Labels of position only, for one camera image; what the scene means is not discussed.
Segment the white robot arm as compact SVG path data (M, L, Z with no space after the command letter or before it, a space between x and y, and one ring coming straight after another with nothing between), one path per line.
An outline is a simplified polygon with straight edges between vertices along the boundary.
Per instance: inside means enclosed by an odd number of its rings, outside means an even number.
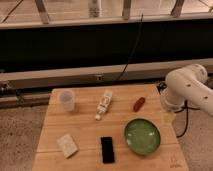
M207 70L200 64L169 72L165 77L166 88L160 94L163 108L167 112L176 112L185 101L190 101L213 117L213 90L205 85L207 79Z

